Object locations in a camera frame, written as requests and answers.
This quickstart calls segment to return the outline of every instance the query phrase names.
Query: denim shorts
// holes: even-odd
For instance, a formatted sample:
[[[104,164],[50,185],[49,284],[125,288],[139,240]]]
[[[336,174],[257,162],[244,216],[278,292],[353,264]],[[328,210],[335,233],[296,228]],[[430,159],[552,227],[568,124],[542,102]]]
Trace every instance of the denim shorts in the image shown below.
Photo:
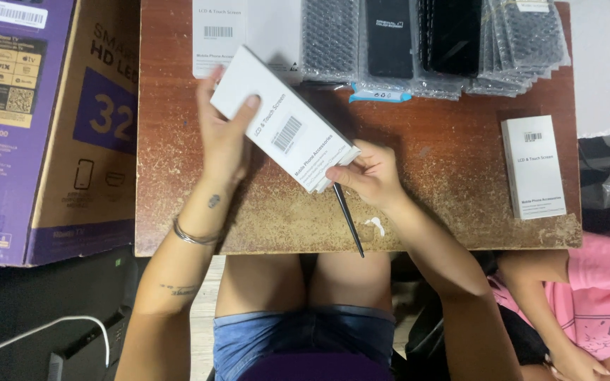
[[[390,367],[394,316],[332,305],[298,312],[256,312],[214,319],[216,381],[236,381],[272,353],[347,352]]]

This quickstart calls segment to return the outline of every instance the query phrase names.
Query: wrist tattoo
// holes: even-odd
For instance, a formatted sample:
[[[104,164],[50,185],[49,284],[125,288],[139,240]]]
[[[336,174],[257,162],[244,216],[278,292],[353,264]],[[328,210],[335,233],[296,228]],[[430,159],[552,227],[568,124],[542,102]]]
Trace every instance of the wrist tattoo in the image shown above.
[[[166,288],[171,291],[172,296],[197,295],[199,286],[174,287],[172,285],[159,285],[161,288]]]
[[[211,196],[211,198],[209,199],[209,207],[211,209],[213,209],[213,207],[215,207],[216,205],[218,205],[218,203],[220,202],[220,196],[218,195],[213,195]]]

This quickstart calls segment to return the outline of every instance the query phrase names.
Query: pink t-shirt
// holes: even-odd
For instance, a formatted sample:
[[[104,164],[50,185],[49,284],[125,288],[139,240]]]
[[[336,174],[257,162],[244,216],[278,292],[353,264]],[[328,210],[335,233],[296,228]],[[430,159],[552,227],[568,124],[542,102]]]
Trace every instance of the pink t-shirt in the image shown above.
[[[583,247],[569,250],[569,282],[545,282],[552,313],[564,332],[596,359],[610,357],[610,233],[583,234]],[[529,319],[519,309],[496,275],[494,295],[498,304]]]

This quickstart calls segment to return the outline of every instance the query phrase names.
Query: bracelet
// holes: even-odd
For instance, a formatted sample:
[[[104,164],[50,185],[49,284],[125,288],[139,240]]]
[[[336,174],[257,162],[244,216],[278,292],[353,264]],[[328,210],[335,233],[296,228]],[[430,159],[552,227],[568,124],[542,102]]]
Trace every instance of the bracelet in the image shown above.
[[[180,229],[178,223],[178,216],[174,218],[174,233],[178,238],[188,243],[196,243],[197,245],[211,246],[215,245],[218,240],[218,235],[212,235],[209,237],[193,237]]]

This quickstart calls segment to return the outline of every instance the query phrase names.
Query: worn desk surface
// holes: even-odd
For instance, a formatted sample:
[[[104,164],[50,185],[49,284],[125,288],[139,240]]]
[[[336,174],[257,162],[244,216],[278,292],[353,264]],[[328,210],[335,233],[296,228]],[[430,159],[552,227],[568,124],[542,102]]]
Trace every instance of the worn desk surface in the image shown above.
[[[569,6],[558,4],[571,41]],[[136,253],[152,255],[201,172],[192,76],[192,0],[142,0]],[[579,247],[573,70],[517,98],[348,103],[350,91],[301,91],[344,134],[394,148],[405,187],[469,249]],[[500,121],[552,115],[568,214],[514,220]],[[258,149],[238,192],[226,254],[355,251],[334,192],[309,195]],[[401,250],[387,219],[350,192],[366,250]],[[385,229],[366,220],[379,217]]]

